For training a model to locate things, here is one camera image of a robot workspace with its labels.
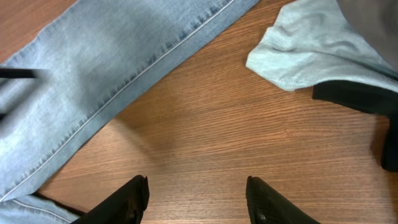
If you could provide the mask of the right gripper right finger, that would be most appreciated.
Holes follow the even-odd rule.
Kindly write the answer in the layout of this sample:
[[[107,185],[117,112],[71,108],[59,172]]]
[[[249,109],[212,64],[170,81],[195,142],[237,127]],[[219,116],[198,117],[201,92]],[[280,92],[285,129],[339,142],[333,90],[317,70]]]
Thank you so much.
[[[259,177],[248,177],[246,200],[251,224],[320,224]]]

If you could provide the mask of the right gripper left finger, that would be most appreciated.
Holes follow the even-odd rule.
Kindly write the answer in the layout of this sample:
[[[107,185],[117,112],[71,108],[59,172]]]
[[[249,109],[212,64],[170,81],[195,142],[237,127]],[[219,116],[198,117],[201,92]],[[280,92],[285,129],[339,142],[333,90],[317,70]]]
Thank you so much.
[[[140,224],[148,203],[148,179],[137,175],[71,224]]]

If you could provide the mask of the light blue denim jeans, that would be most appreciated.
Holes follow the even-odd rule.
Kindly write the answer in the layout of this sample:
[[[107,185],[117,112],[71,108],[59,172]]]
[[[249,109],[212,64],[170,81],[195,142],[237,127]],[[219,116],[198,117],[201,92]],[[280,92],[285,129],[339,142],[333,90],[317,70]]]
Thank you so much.
[[[35,192],[136,98],[256,0],[82,0],[2,63],[1,222],[71,223]]]

